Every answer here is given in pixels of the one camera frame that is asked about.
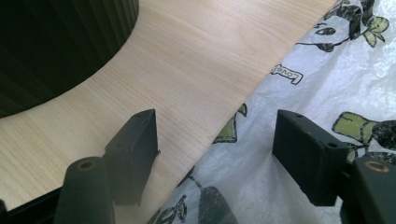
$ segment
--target ribbed black surface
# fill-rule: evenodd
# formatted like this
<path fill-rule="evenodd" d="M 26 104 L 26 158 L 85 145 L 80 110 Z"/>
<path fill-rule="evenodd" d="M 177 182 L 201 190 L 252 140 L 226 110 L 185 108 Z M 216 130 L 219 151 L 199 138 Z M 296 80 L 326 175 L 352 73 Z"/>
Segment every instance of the ribbed black surface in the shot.
<path fill-rule="evenodd" d="M 138 0 L 0 0 L 0 118 L 93 75 L 125 43 Z"/>

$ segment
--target white plastic sheet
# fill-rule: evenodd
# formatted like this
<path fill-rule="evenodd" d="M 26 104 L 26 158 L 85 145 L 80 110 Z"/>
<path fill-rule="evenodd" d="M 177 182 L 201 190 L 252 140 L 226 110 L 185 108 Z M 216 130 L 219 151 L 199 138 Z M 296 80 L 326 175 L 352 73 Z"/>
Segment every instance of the white plastic sheet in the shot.
<path fill-rule="evenodd" d="M 312 205 L 272 155 L 276 111 L 305 115 L 359 156 L 396 163 L 395 11 L 392 0 L 338 1 L 149 223 L 340 223 L 342 202 Z"/>

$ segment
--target cartoon print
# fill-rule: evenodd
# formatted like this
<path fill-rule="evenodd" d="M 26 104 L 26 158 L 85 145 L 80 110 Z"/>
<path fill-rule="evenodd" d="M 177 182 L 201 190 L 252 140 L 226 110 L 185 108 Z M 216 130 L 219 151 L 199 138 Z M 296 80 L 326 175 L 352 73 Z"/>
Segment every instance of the cartoon print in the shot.
<path fill-rule="evenodd" d="M 303 74 L 290 70 L 289 68 L 283 66 L 281 63 L 278 64 L 273 68 L 273 70 L 270 73 L 271 75 L 280 75 L 282 77 L 286 77 L 288 79 L 291 79 L 291 84 L 297 85 L 300 83 L 300 81 L 303 79 Z"/>
<path fill-rule="evenodd" d="M 236 115 L 240 113 L 244 117 L 248 115 L 248 107 L 242 104 L 238 111 L 233 115 L 233 117 L 226 123 L 224 128 L 220 131 L 218 136 L 215 138 L 212 144 L 216 143 L 235 143 L 238 140 L 237 130 L 236 130 Z"/>
<path fill-rule="evenodd" d="M 339 0 L 332 7 L 332 9 L 328 13 L 326 13 L 326 15 L 322 18 L 321 22 L 314 26 L 314 29 L 319 30 L 315 31 L 313 35 L 335 35 L 337 33 L 336 29 L 330 26 L 337 26 L 339 22 L 331 22 L 331 18 L 338 17 L 346 20 L 349 24 L 349 31 L 347 37 L 336 42 L 333 41 L 322 43 L 297 43 L 297 45 L 316 46 L 318 49 L 325 52 L 332 52 L 334 50 L 334 47 L 340 46 L 348 40 L 354 40 L 359 38 L 360 36 L 364 36 L 366 42 L 372 48 L 374 48 L 377 43 L 377 39 L 385 42 L 385 38 L 381 35 L 381 33 L 384 33 L 389 28 L 388 19 L 373 15 L 374 3 L 375 0 L 361 0 L 361 5 L 358 7 L 355 5 L 351 5 L 350 1 L 348 0 Z M 361 25 L 366 27 L 366 29 L 362 33 Z"/>
<path fill-rule="evenodd" d="M 230 206 L 225 201 L 224 196 L 216 187 L 202 187 L 202 185 L 190 175 L 190 179 L 195 182 L 201 191 L 199 201 L 198 223 L 199 224 L 237 224 L 236 217 Z"/>
<path fill-rule="evenodd" d="M 149 224 L 154 223 L 155 219 L 157 219 L 155 224 L 172 224 L 174 222 L 176 216 L 182 223 L 186 222 L 187 205 L 186 205 L 186 203 L 184 203 L 184 200 L 186 198 L 187 198 L 187 196 L 183 195 L 180 198 L 180 200 L 178 200 L 178 202 L 175 206 L 167 208 L 161 214 L 160 214 L 161 209 L 159 209 L 155 213 L 155 215 L 148 221 L 148 223 Z"/>
<path fill-rule="evenodd" d="M 194 171 L 195 166 L 193 166 L 190 171 L 186 174 L 186 176 L 181 180 L 181 182 L 177 185 L 180 187 L 183 183 L 190 179 L 192 180 L 198 189 L 201 191 L 199 207 L 198 207 L 198 223 L 199 224 L 211 224 L 211 223 L 219 223 L 219 224 L 237 224 L 237 220 L 230 206 L 227 204 L 224 196 L 220 193 L 220 191 L 216 187 L 206 187 L 204 188 L 198 180 L 196 180 L 192 173 Z M 173 223 L 176 215 L 178 215 L 181 222 L 186 221 L 187 217 L 187 206 L 184 203 L 184 199 L 186 195 L 179 200 L 176 206 L 168 208 L 164 210 L 161 214 L 160 211 L 150 219 L 148 224 L 171 224 Z"/>
<path fill-rule="evenodd" d="M 396 165 L 396 154 L 369 151 L 374 139 L 382 148 L 396 152 L 396 120 L 378 122 L 352 112 L 343 112 L 332 126 L 332 131 L 360 142 L 360 146 L 348 143 L 356 152 L 359 148 L 364 148 L 364 156 Z"/>

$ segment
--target wooden board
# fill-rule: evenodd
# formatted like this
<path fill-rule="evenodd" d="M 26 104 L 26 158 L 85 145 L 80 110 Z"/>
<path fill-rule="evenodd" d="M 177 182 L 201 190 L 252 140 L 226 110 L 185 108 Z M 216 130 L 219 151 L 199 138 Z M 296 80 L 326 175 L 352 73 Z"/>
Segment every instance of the wooden board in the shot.
<path fill-rule="evenodd" d="M 95 75 L 0 119 L 0 198 L 8 209 L 102 156 L 133 114 L 155 108 L 162 154 L 130 223 L 145 223 L 227 120 L 333 0 L 142 0 L 133 34 Z"/>

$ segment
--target table surface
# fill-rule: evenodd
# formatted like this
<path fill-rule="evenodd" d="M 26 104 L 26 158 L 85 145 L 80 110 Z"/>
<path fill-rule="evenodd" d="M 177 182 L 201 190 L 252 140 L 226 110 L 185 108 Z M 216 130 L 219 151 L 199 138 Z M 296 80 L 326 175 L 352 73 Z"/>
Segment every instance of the table surface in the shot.
<path fill-rule="evenodd" d="M 155 108 L 162 153 L 141 206 L 128 208 L 129 223 L 146 223 L 332 4 L 140 1 L 131 37 L 102 69 L 60 97 L 0 119 L 0 198 L 12 209 L 59 188 L 71 162 L 102 156 L 129 117 Z"/>

